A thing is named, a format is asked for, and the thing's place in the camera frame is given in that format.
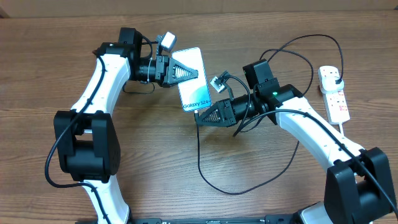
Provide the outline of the Samsung Galaxy smartphone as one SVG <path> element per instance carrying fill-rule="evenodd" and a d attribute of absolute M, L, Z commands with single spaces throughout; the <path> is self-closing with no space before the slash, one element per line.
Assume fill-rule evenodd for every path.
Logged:
<path fill-rule="evenodd" d="M 198 47 L 179 50 L 172 53 L 172 58 L 198 72 L 197 78 L 178 84 L 183 111 L 191 112 L 211 106 L 201 50 Z"/>

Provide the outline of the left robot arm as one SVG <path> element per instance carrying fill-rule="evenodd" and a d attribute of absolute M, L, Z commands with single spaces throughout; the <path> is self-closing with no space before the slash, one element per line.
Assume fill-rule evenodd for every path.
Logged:
<path fill-rule="evenodd" d="M 83 187 L 97 213 L 95 223 L 134 221 L 116 177 L 121 147 L 112 114 L 129 80 L 169 88 L 198 77 L 197 70 L 169 57 L 176 41 L 171 32 L 152 42 L 135 28 L 121 28 L 117 42 L 94 50 L 96 67 L 80 99 L 55 114 L 45 178 L 59 189 Z"/>

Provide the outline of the white power strip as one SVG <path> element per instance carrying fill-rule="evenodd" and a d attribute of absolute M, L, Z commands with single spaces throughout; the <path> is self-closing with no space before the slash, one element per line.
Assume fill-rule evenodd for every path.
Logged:
<path fill-rule="evenodd" d="M 340 74 L 336 67 L 324 65 L 318 69 L 318 79 L 321 77 L 335 77 L 340 80 Z M 343 124 L 350 120 L 348 105 L 343 89 L 334 93 L 323 94 L 326 115 L 330 124 Z"/>

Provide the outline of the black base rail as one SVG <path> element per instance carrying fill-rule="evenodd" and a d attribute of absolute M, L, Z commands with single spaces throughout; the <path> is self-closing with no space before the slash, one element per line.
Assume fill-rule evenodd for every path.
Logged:
<path fill-rule="evenodd" d="M 189 218 L 163 220 L 160 218 L 130 218 L 127 224 L 293 224 L 294 216 L 285 215 L 266 215 L 260 218 Z"/>

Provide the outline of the white charger plug adapter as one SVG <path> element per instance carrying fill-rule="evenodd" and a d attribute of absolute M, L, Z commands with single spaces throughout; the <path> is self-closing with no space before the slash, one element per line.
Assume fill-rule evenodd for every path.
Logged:
<path fill-rule="evenodd" d="M 341 80 L 339 83 L 337 83 L 337 81 L 339 81 L 339 79 L 335 80 L 335 77 L 321 77 L 320 91 L 323 94 L 341 91 L 344 88 L 345 83 L 343 80 Z"/>

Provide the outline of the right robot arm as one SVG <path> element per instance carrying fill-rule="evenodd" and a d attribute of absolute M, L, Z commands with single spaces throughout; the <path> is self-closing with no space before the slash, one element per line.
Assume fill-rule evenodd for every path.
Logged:
<path fill-rule="evenodd" d="M 230 127 L 268 117 L 289 132 L 326 172 L 324 199 L 293 214 L 268 215 L 266 223 L 371 223 L 397 213 L 387 156 L 366 150 L 326 122 L 296 87 L 280 86 L 266 59 L 243 67 L 247 94 L 220 100 L 202 114 L 197 126 Z"/>

